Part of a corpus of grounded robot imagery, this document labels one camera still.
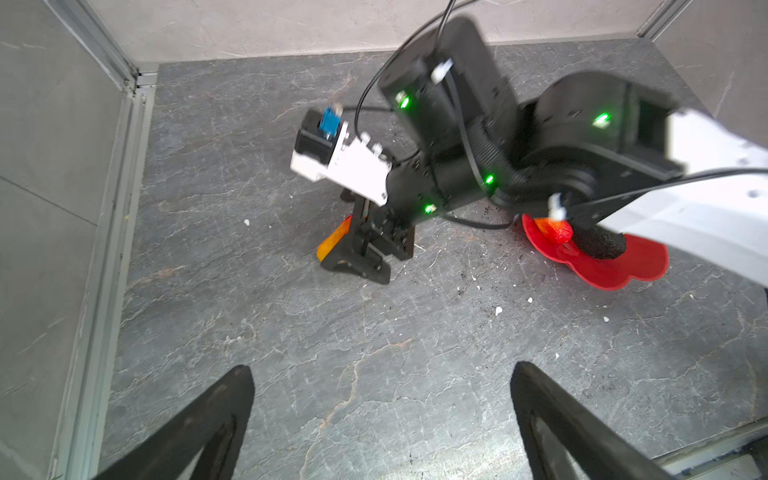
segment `wall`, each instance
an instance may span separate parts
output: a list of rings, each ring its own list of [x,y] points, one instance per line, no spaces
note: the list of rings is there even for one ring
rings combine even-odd
[[[634,36],[660,0],[482,0],[493,42]],[[387,50],[446,0],[91,0],[137,63]]]
[[[768,2],[693,0],[655,43],[718,121],[768,145]]]
[[[0,2],[0,477],[42,479],[121,92],[41,0]]]

